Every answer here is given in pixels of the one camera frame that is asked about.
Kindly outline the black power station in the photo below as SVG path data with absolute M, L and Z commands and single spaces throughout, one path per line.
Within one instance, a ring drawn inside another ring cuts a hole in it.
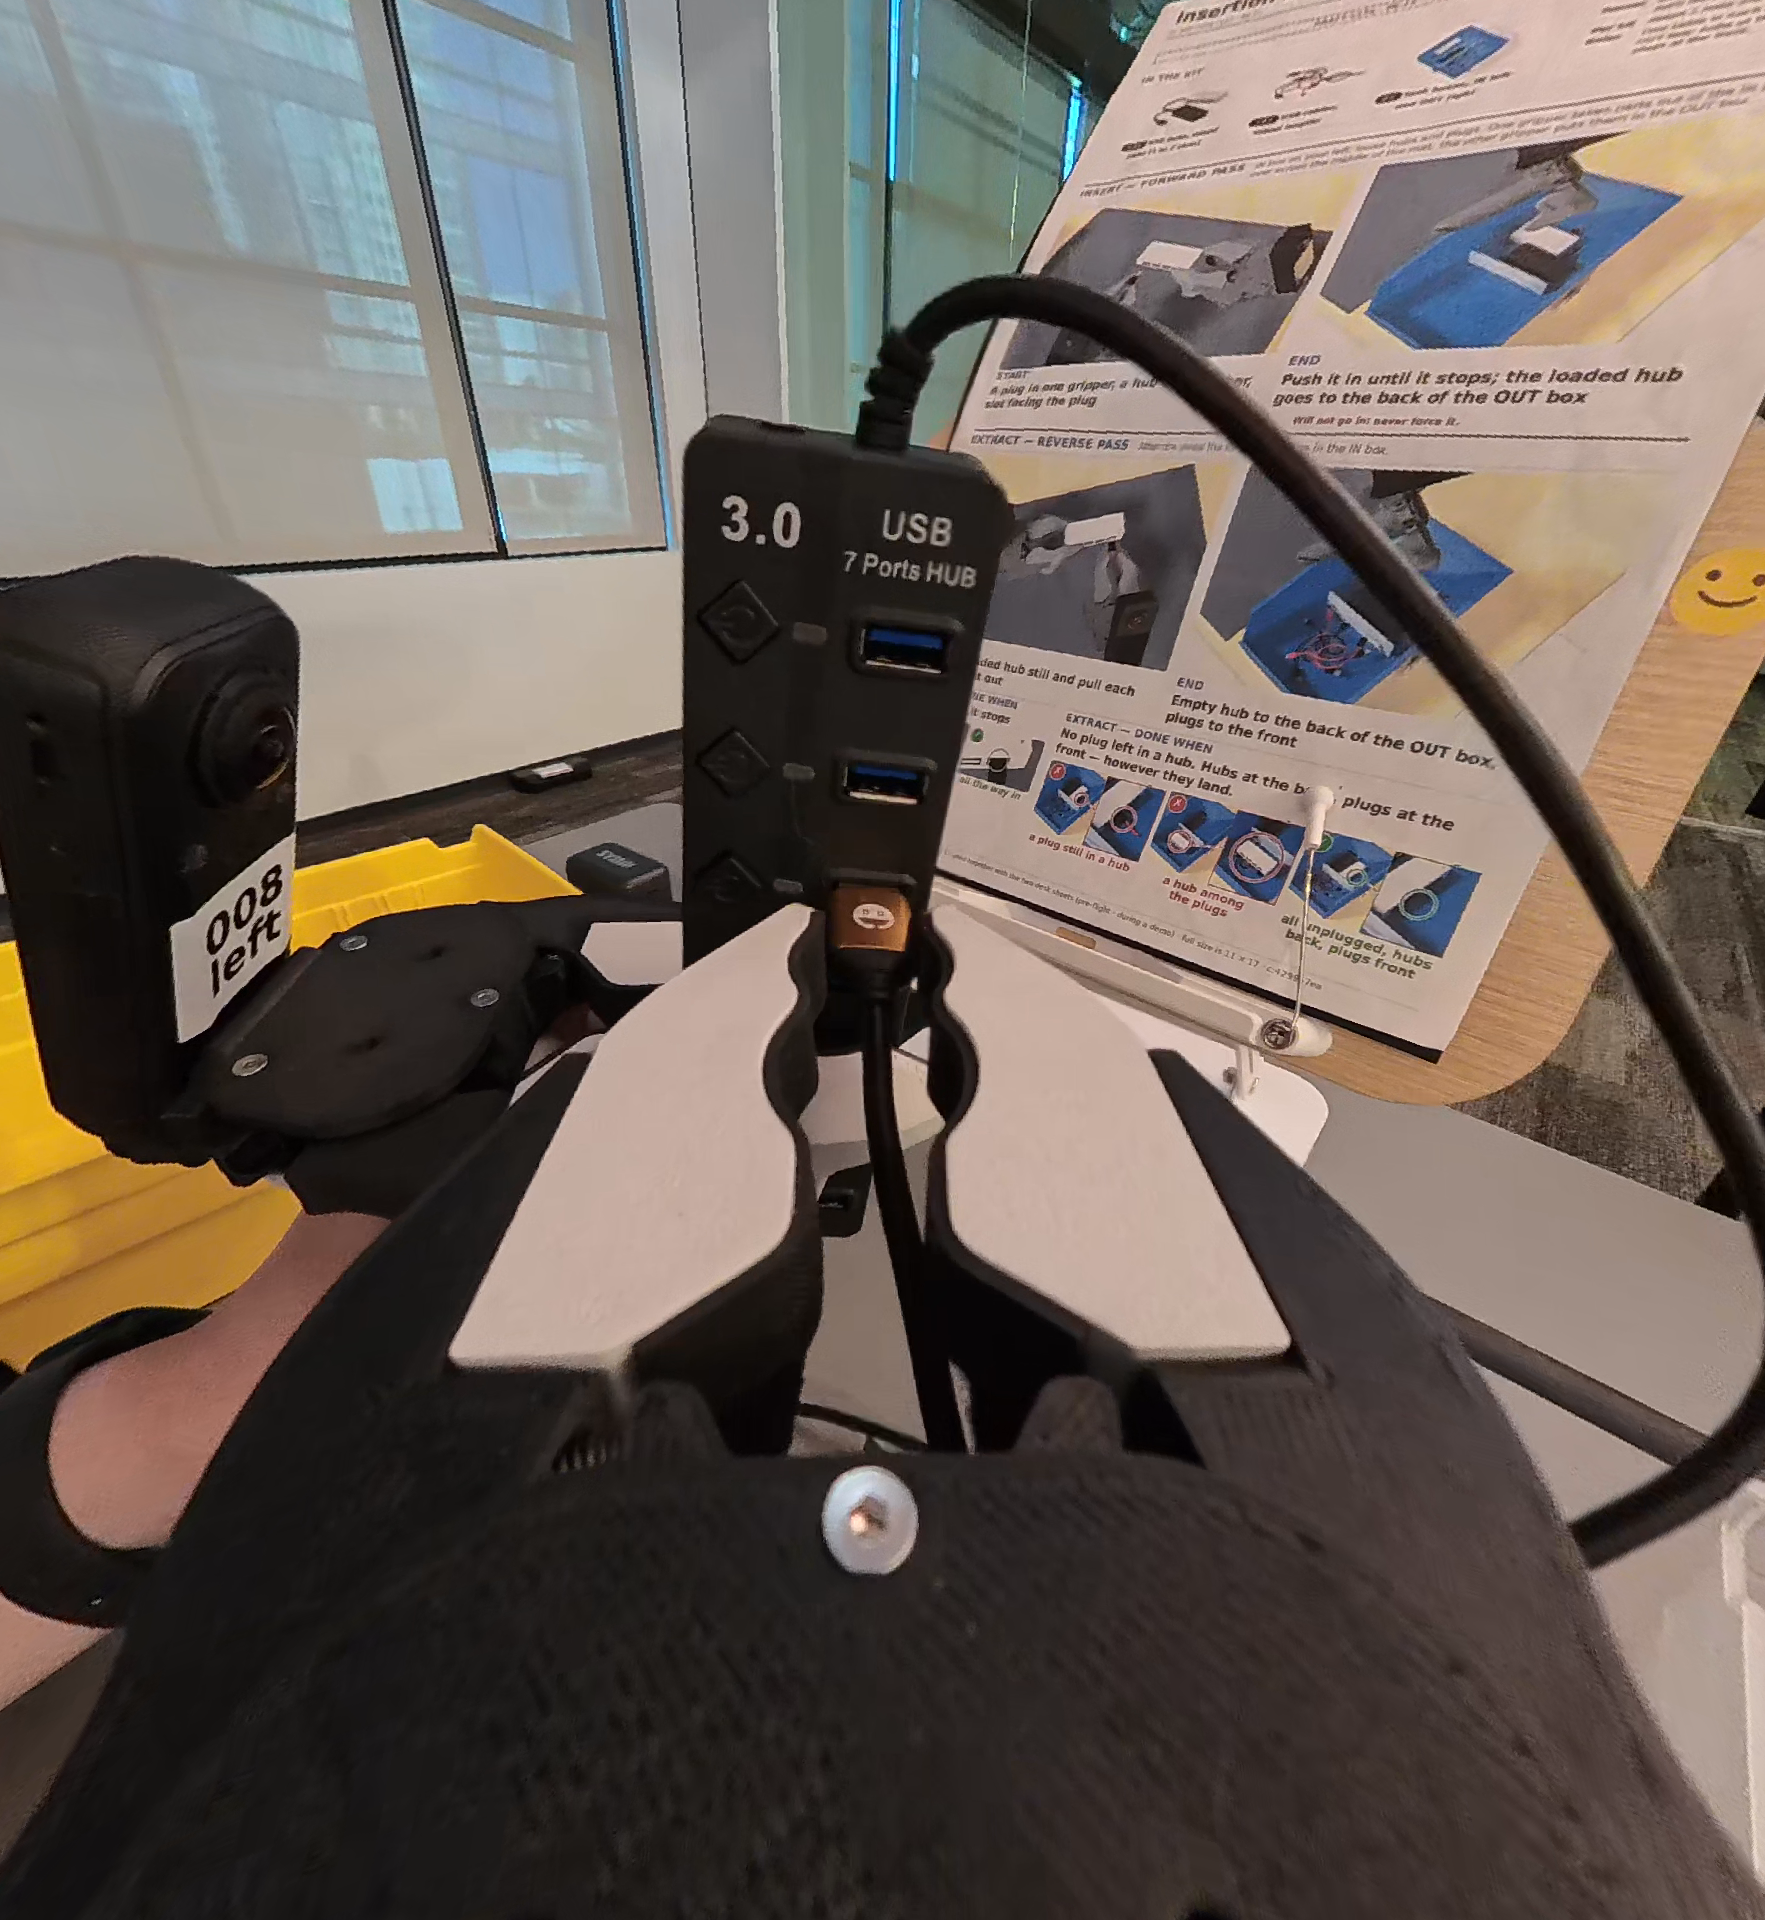
M 585 897 L 627 901 L 674 901 L 672 869 L 655 854 L 617 841 L 577 846 L 564 859 L 566 881 Z

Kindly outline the large glass window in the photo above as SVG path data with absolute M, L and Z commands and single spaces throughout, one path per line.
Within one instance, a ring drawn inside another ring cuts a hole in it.
M 615 5 L 0 3 L 0 582 L 660 549 Z

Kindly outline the person's left hand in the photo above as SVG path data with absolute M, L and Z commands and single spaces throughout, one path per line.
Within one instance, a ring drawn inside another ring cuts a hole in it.
M 183 1334 L 185 1378 L 197 1392 L 247 1397 L 389 1222 L 369 1213 L 301 1213 L 255 1275 Z

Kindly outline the yellow smiley sticker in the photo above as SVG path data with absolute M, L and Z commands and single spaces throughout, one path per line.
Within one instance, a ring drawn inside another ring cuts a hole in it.
M 1701 637 L 1765 626 L 1765 548 L 1723 548 L 1690 562 L 1672 588 L 1667 612 Z

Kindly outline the narrow glass window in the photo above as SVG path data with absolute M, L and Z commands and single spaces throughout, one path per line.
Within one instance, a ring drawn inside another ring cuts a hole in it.
M 852 374 L 930 295 L 1024 263 L 1125 61 L 1104 5 L 846 7 Z

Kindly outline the white stand base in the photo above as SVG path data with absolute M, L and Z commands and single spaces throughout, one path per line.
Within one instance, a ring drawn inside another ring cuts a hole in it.
M 1329 1101 L 1294 1073 L 1289 1053 L 1266 1050 L 1261 1031 L 1269 1016 L 1253 997 L 948 880 L 935 883 L 934 903 L 965 911 L 1103 999 L 1145 1047 L 1179 1054 L 1306 1168 L 1329 1124 Z

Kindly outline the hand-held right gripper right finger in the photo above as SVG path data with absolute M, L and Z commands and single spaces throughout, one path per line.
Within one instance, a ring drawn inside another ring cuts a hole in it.
M 1292 1334 L 1176 1093 L 1269 1145 L 1179 1054 L 970 916 L 927 928 L 926 1230 L 972 1412 L 1047 1380 L 1125 1396 L 1148 1366 L 1269 1363 Z

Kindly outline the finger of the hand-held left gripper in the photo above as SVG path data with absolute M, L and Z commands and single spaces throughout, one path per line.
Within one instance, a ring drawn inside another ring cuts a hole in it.
M 683 966 L 679 910 L 577 916 L 564 941 L 567 992 L 591 1011 L 630 1011 Z

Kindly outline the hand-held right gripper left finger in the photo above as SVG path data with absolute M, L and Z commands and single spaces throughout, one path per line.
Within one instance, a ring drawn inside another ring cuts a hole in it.
M 823 916 L 780 910 L 596 1046 L 448 1357 L 465 1371 L 797 1388 L 822 1321 L 802 1122 Z

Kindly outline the yellow plastic bin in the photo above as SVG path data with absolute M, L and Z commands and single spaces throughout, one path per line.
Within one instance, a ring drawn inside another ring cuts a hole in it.
M 176 981 L 204 1021 L 287 948 L 415 907 L 533 901 L 574 887 L 488 828 L 459 846 L 412 841 L 298 869 L 293 841 L 249 867 L 176 937 Z M 199 1309 L 244 1283 L 300 1204 L 235 1189 L 211 1165 L 114 1158 L 51 1106 L 17 948 L 0 946 L 0 1366 L 128 1309 Z

